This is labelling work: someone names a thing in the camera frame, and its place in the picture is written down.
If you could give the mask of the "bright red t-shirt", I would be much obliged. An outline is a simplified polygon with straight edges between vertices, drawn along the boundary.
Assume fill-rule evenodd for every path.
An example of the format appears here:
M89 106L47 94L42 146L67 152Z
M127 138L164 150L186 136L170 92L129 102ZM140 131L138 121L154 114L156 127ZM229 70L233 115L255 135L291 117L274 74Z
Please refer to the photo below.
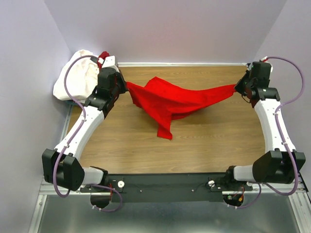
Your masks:
M189 90L154 77L145 86L127 82L133 104L158 123L157 136L171 140L171 122L217 104L236 93L233 84L204 90Z

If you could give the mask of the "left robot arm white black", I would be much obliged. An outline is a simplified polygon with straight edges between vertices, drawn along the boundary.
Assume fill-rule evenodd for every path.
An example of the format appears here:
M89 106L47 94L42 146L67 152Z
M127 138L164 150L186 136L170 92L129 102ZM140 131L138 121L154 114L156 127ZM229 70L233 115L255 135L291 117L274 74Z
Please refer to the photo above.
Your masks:
M98 167L82 167L79 159L95 129L114 107L119 95L126 91L126 82L116 66L100 70L98 84L85 101L74 126L54 149L46 149L42 154L46 182L70 191L89 184L98 192L107 188L107 171Z

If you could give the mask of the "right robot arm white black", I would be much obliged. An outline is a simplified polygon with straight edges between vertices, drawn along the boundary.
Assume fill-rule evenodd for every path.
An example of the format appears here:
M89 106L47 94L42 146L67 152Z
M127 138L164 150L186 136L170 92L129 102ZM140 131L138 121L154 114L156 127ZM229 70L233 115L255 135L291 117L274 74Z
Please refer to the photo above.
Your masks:
M272 65L268 58L248 64L245 75L238 81L235 90L249 99L262 128L265 153L248 166L230 166L224 177L224 186L235 190L241 182L294 183L297 189L298 173L304 165L304 153L298 152L287 132L278 90L269 87Z

